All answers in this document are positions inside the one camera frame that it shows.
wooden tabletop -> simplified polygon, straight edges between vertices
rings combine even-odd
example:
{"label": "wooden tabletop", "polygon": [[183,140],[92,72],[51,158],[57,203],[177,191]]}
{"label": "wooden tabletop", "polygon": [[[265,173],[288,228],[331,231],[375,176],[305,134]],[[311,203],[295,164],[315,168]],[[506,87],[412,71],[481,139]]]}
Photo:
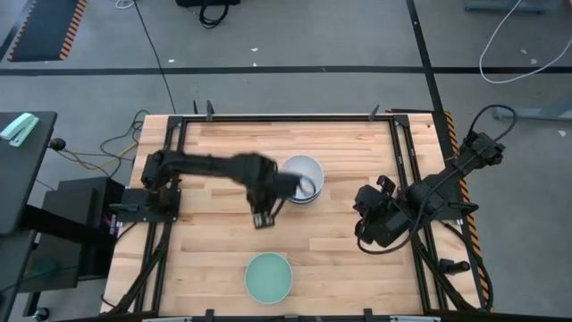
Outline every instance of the wooden tabletop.
{"label": "wooden tabletop", "polygon": [[[167,117],[147,116],[131,187],[141,187],[147,154],[163,146]],[[441,171],[433,118],[410,114],[409,120],[421,175]],[[405,152],[401,130],[400,143]],[[250,151],[278,164],[297,154],[314,157],[324,169],[322,193],[307,205],[287,202],[274,228],[255,231],[243,187],[226,179],[183,175],[160,316],[203,316],[206,309],[214,309],[217,316],[361,315],[364,308],[374,314],[422,313],[411,248],[367,255],[357,248],[354,236],[359,214],[352,206],[358,188],[375,185],[380,174],[399,182],[387,123],[192,123],[187,129],[187,153],[231,156]],[[405,165],[408,181],[413,182],[407,157]],[[457,236],[438,223],[433,224],[433,234],[440,258],[468,261]],[[105,289],[111,303],[125,294],[139,273],[146,235],[147,224],[139,223],[115,248]],[[291,292],[274,305],[257,303],[244,287],[246,265],[264,251],[281,253],[293,267]],[[433,278],[428,269],[425,272],[436,308]],[[469,303],[479,305],[471,273],[450,280]],[[145,308],[150,308],[153,282],[154,277],[147,285]],[[102,311],[109,309],[103,304]]]}

